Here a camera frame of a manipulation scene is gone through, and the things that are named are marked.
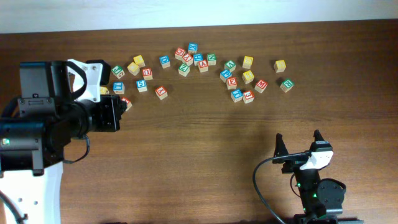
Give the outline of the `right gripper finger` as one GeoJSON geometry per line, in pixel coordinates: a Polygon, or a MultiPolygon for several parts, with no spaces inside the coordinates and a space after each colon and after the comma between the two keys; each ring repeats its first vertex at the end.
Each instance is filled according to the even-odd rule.
{"type": "Polygon", "coordinates": [[[286,156],[288,154],[289,154],[289,152],[284,144],[282,135],[280,133],[277,133],[276,140],[275,140],[274,157],[286,156]]]}
{"type": "Polygon", "coordinates": [[[324,138],[321,135],[320,131],[318,129],[314,130],[314,142],[312,142],[311,146],[310,146],[310,150],[311,151],[316,151],[318,148],[323,147],[324,145],[324,138]]]}

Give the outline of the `green R block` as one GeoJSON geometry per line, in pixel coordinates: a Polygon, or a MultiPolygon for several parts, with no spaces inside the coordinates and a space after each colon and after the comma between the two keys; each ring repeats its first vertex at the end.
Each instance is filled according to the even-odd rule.
{"type": "Polygon", "coordinates": [[[280,89],[287,93],[289,90],[292,89],[294,86],[294,82],[291,79],[285,79],[281,84],[280,84],[280,89]]]}

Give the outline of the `red I block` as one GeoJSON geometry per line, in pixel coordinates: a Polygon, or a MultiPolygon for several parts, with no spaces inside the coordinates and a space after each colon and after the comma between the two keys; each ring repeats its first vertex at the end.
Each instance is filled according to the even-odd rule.
{"type": "Polygon", "coordinates": [[[126,111],[128,111],[132,107],[131,101],[125,97],[122,97],[121,100],[126,103],[126,111]]]}

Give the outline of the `yellow C block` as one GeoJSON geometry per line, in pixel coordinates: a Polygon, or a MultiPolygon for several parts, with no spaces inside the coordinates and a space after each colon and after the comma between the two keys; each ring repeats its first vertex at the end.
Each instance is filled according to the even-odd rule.
{"type": "Polygon", "coordinates": [[[128,66],[127,66],[128,71],[133,74],[134,76],[136,76],[139,72],[140,72],[140,67],[134,63],[131,62],[128,66]]]}

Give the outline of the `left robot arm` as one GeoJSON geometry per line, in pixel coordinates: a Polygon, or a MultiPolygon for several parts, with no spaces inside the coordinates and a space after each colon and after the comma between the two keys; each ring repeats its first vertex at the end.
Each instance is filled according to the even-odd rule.
{"type": "Polygon", "coordinates": [[[103,60],[22,62],[21,95],[1,114],[1,201],[8,223],[60,223],[60,185],[72,139],[120,129],[127,104],[103,95],[103,60]]]}

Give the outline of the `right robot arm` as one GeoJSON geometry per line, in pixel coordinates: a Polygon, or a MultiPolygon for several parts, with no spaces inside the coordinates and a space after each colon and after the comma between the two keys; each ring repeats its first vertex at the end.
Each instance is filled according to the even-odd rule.
{"type": "Polygon", "coordinates": [[[331,144],[315,130],[310,149],[290,154],[281,134],[276,134],[274,161],[282,164],[283,174],[293,174],[303,206],[303,213],[294,216],[295,223],[338,223],[343,213],[346,186],[335,179],[321,179],[319,171],[330,164],[333,157],[331,144]]]}

